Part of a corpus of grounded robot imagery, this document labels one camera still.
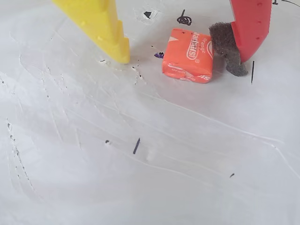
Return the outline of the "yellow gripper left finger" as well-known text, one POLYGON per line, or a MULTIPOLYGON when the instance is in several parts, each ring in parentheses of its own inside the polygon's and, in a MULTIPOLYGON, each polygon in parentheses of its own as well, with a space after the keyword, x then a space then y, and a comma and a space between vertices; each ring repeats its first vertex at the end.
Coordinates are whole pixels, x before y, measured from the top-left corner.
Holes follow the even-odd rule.
POLYGON ((124 36, 114 0, 53 2, 111 59, 122 64, 129 63, 129 39, 124 36))

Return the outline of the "gripper red right finger foam pad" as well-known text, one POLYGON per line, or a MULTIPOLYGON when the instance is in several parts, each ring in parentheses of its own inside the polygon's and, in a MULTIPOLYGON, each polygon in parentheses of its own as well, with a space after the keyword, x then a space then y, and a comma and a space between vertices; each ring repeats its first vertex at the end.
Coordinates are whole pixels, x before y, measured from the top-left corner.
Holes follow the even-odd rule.
POLYGON ((259 49, 269 33, 271 0, 231 0, 233 22, 209 27, 213 50, 223 57, 234 76, 248 74, 244 63, 259 49))

